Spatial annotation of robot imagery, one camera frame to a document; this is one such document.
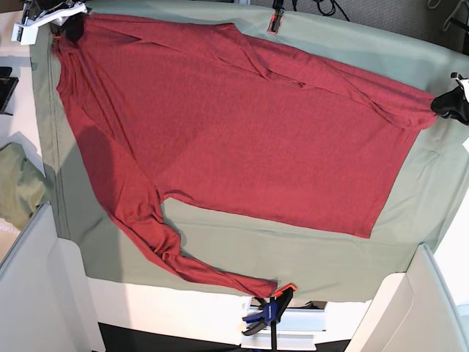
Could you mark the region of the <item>white bin right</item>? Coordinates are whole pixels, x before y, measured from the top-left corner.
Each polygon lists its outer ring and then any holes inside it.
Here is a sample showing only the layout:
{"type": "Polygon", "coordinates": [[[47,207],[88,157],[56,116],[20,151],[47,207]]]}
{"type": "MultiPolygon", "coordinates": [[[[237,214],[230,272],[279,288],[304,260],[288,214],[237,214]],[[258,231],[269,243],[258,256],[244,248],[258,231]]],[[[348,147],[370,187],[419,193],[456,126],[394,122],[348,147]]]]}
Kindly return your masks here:
{"type": "Polygon", "coordinates": [[[468,324],[427,245],[417,248],[405,273],[383,280],[346,350],[468,350],[468,324]]]}

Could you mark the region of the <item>white bin left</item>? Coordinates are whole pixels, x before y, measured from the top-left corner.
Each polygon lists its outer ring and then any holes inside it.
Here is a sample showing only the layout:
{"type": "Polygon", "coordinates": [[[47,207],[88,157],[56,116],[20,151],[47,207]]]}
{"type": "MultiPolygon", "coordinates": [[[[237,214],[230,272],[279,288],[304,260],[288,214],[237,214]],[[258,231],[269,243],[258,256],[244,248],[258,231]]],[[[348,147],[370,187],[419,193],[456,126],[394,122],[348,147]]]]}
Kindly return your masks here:
{"type": "Polygon", "coordinates": [[[80,249],[42,205],[1,262],[1,350],[105,349],[80,249]]]}

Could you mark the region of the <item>black tablet device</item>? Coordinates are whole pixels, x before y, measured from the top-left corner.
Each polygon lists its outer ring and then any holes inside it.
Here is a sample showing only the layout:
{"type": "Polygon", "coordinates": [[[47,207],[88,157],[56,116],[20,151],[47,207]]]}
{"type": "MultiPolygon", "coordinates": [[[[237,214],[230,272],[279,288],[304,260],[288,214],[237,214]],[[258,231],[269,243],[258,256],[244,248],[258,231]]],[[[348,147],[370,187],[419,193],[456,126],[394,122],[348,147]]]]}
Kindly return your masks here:
{"type": "Polygon", "coordinates": [[[7,106],[10,102],[13,92],[15,91],[15,88],[18,85],[19,78],[11,76],[11,74],[11,67],[0,67],[1,115],[12,116],[12,114],[7,111],[7,106]]]}

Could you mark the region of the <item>white bin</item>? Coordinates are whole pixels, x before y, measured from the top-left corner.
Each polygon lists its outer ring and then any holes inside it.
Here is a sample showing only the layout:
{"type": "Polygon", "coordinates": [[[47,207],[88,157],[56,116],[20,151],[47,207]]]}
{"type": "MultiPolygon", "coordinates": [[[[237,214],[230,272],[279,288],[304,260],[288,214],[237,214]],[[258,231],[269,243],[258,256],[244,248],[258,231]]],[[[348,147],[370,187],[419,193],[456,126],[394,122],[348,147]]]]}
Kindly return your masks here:
{"type": "Polygon", "coordinates": [[[405,273],[383,280],[346,350],[468,350],[468,324],[427,245],[417,248],[405,273]]]}
{"type": "Polygon", "coordinates": [[[80,249],[42,205],[1,262],[1,350],[105,349],[80,249]]]}

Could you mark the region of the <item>blue orange bar clamp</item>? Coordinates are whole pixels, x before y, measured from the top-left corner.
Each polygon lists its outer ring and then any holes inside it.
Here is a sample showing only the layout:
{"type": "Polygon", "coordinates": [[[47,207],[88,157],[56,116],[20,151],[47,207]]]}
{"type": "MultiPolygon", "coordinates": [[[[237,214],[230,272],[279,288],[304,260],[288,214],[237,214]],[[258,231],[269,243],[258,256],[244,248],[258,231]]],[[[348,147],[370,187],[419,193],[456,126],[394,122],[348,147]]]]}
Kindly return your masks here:
{"type": "Polygon", "coordinates": [[[297,287],[289,283],[282,288],[277,289],[270,297],[269,301],[264,298],[255,299],[259,302],[260,311],[256,314],[248,315],[243,321],[248,325],[242,332],[246,337],[254,336],[264,328],[270,328],[271,351],[278,350],[277,343],[277,325],[281,322],[281,317],[292,300],[297,287]]]}

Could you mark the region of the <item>red long-sleeve shirt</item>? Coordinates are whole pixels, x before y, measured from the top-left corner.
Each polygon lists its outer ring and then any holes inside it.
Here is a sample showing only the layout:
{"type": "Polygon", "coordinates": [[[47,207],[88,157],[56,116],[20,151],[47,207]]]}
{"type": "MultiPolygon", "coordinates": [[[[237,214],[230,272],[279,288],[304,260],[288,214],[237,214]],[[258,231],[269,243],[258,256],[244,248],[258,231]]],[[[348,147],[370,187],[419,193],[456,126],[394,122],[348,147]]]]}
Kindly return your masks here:
{"type": "Polygon", "coordinates": [[[67,121],[111,220],[172,274],[251,296],[276,283],[182,255],[164,200],[369,238],[437,119],[427,92],[231,23],[94,14],[54,52],[67,121]]]}

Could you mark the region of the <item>crumpled green cloth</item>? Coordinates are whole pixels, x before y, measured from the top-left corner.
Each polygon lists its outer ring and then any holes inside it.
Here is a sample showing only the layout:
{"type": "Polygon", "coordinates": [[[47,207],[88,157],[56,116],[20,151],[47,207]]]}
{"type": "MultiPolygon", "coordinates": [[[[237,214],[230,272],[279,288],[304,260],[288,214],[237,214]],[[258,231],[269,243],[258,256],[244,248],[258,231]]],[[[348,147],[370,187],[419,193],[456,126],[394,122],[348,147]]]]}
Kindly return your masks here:
{"type": "Polygon", "coordinates": [[[36,209],[51,200],[52,185],[26,157],[23,146],[1,148],[1,218],[22,230],[36,209]]]}

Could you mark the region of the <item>orange black clamp top middle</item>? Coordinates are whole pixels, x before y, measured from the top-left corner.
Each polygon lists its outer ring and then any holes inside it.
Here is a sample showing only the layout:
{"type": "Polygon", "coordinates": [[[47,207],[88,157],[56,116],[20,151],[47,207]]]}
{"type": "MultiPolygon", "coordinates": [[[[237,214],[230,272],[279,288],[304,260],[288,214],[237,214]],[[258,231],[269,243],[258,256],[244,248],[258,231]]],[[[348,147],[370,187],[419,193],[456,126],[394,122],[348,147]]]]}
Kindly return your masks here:
{"type": "Polygon", "coordinates": [[[274,0],[272,4],[274,10],[273,16],[270,19],[267,32],[270,34],[278,34],[279,28],[281,26],[281,20],[284,15],[284,0],[274,0]]]}

